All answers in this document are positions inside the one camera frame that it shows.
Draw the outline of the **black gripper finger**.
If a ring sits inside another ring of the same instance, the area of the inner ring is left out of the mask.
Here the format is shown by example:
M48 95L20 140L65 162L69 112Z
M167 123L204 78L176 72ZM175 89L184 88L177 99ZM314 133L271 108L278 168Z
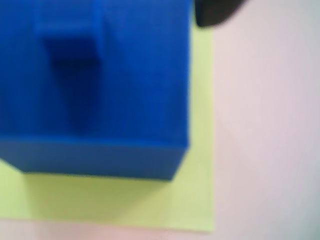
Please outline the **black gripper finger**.
M246 0L195 0L195 21L198 27L218 26L232 17Z

